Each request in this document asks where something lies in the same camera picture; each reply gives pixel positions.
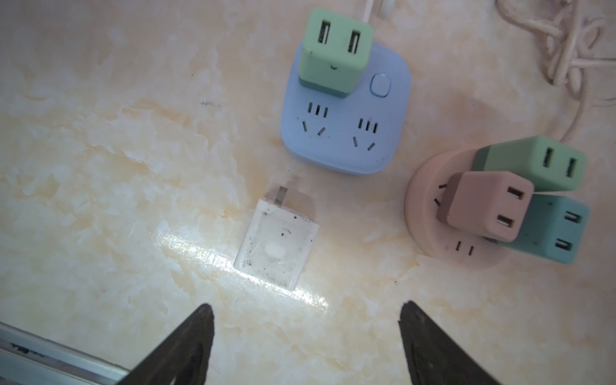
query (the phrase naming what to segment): teal usb charger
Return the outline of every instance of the teal usb charger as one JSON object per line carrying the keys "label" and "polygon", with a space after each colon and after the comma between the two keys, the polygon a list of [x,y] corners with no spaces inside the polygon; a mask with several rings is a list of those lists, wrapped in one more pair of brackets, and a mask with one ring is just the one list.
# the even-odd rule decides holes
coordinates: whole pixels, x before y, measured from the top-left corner
{"label": "teal usb charger", "polygon": [[569,264],[580,247],[589,215],[587,205],[571,198],[534,194],[517,238],[498,244]]}

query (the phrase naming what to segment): plug adapter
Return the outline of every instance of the plug adapter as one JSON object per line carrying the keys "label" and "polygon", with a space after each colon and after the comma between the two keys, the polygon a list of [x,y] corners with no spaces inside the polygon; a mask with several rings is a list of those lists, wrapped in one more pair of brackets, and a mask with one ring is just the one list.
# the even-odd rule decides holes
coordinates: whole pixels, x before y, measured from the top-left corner
{"label": "plug adapter", "polygon": [[586,169],[583,152],[543,135],[480,148],[473,171],[511,171],[535,185],[535,191],[578,188]]}
{"label": "plug adapter", "polygon": [[294,290],[318,225],[282,206],[286,187],[274,202],[260,199],[233,266],[248,275]]}
{"label": "plug adapter", "polygon": [[302,43],[299,82],[329,95],[346,97],[368,65],[373,39],[370,24],[326,9],[313,9]]}
{"label": "plug adapter", "polygon": [[575,259],[589,215],[587,205],[571,198],[534,194],[517,238],[498,244],[568,264]]}
{"label": "plug adapter", "polygon": [[513,241],[533,191],[531,181],[513,172],[458,172],[449,178],[436,216],[456,229]]}

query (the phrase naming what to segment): pink round power strip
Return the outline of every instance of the pink round power strip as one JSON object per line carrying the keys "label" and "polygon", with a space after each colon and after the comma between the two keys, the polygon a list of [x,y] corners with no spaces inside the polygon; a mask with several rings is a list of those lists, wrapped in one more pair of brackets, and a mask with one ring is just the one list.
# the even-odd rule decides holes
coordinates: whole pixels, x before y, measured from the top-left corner
{"label": "pink round power strip", "polygon": [[436,219],[447,181],[456,172],[470,171],[476,153],[476,148],[450,151],[428,159],[408,185],[404,211],[411,236],[428,255],[479,270],[496,265],[511,250]]}

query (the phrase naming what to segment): power strip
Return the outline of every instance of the power strip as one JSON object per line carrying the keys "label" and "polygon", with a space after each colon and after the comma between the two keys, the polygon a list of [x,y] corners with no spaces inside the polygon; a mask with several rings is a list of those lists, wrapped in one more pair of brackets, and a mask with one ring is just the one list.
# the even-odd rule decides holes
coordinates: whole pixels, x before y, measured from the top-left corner
{"label": "power strip", "polygon": [[471,269],[485,269],[501,262],[511,250],[436,218],[449,178],[470,171],[477,151],[450,151],[428,159],[408,185],[404,211],[411,236],[428,255]]}
{"label": "power strip", "polygon": [[394,156],[411,89],[407,63],[373,44],[355,89],[339,98],[299,83],[301,44],[286,87],[280,132],[289,152],[348,174],[380,171]]}

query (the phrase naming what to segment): usb port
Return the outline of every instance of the usb port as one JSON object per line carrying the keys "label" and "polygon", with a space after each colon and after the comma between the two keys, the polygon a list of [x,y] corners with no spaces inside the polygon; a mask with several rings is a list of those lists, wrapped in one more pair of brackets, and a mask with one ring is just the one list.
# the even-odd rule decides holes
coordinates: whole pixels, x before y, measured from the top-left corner
{"label": "usb port", "polygon": [[327,44],[327,36],[330,34],[330,25],[331,23],[327,20],[323,20],[321,23],[321,32],[318,34],[318,42]]}
{"label": "usb port", "polygon": [[578,214],[572,213],[571,211],[567,211],[565,212],[565,219],[571,222],[580,223],[580,221],[582,220],[582,217],[579,216]]}
{"label": "usb port", "polygon": [[513,187],[509,187],[509,188],[507,189],[507,194],[511,195],[511,196],[512,196],[512,197],[514,197],[514,198],[520,199],[520,200],[521,200],[521,199],[522,199],[522,197],[524,196],[524,193],[523,193],[523,192],[521,192],[520,190],[518,190],[518,189],[516,189],[516,188],[513,188]]}
{"label": "usb port", "polygon": [[575,158],[571,158],[569,160],[569,167],[567,167],[567,176],[570,178],[573,177],[573,172],[575,171],[575,163],[576,163]]}
{"label": "usb port", "polygon": [[358,45],[359,45],[359,31],[353,30],[353,32],[351,33],[351,40],[349,41],[349,52],[351,54],[356,54]]}
{"label": "usb port", "polygon": [[570,251],[571,250],[571,246],[573,246],[570,242],[564,241],[562,239],[557,239],[556,240],[556,247],[560,247],[561,249]]}
{"label": "usb port", "polygon": [[549,164],[552,162],[552,154],[554,153],[554,149],[548,147],[545,150],[545,156],[543,157],[543,167],[549,167]]}
{"label": "usb port", "polygon": [[513,226],[513,219],[507,218],[503,215],[499,215],[498,217],[496,217],[496,222],[507,227]]}

